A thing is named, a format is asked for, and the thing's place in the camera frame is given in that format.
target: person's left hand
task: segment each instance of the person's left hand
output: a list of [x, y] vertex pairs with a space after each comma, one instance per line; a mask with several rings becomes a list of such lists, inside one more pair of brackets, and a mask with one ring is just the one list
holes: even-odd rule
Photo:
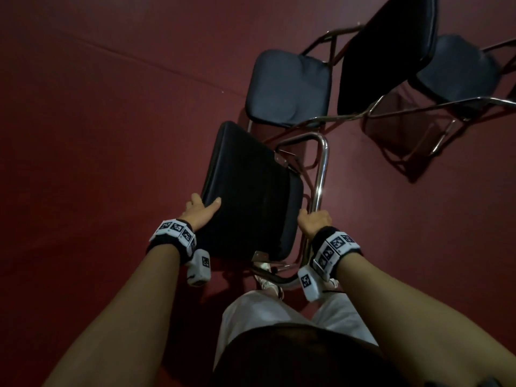
[[218, 197], [210, 206], [204, 207], [201, 196], [197, 193], [192, 194], [192, 200], [186, 203], [186, 210], [180, 220], [185, 220], [192, 226], [192, 230], [197, 232], [210, 221], [216, 211], [219, 210], [222, 199]]

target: hand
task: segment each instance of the hand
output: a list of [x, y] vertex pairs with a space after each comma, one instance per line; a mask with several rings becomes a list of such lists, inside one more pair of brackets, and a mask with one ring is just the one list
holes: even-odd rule
[[308, 214], [306, 209], [300, 209], [297, 223], [301, 232], [312, 241], [322, 228], [331, 225], [331, 217], [327, 210], [318, 210]]
[[208, 224], [215, 212], [219, 210], [221, 203], [222, 200], [218, 197], [210, 206], [204, 207], [201, 196], [194, 193], [192, 200], [186, 203], [186, 210], [179, 218], [185, 220], [192, 226], [192, 230], [197, 232]]

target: chair seat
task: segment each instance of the chair seat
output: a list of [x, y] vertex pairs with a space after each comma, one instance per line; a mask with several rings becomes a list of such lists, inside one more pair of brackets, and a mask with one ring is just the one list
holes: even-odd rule
[[[500, 66], [488, 53], [458, 35], [438, 38], [432, 61], [409, 84], [437, 103], [492, 96], [500, 81]], [[455, 105], [453, 112], [463, 118], [479, 116], [484, 103]]]
[[217, 135], [202, 200], [222, 206], [197, 233], [212, 257], [251, 260], [255, 251], [284, 260], [292, 250], [303, 200], [300, 176], [282, 167], [274, 152], [233, 122]]
[[326, 116], [331, 91], [327, 65], [312, 57], [267, 50], [255, 62], [246, 112], [256, 123], [291, 127]]

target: person's right arm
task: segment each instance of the person's right arm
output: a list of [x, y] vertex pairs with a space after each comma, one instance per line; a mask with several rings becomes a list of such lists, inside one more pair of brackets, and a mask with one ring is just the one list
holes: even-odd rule
[[[313, 239], [331, 225], [326, 211], [298, 218]], [[461, 313], [391, 277], [362, 255], [346, 255], [336, 278], [382, 352], [412, 385], [477, 386], [487, 377], [516, 386], [516, 357]]]

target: pants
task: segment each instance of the pants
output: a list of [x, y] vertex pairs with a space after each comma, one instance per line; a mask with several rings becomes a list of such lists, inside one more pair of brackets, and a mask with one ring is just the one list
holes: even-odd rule
[[239, 334], [277, 323], [311, 325], [377, 345], [351, 300], [344, 293], [330, 294], [312, 320], [308, 320], [264, 291], [251, 291], [244, 293], [224, 311], [213, 368], [215, 369], [226, 346]]

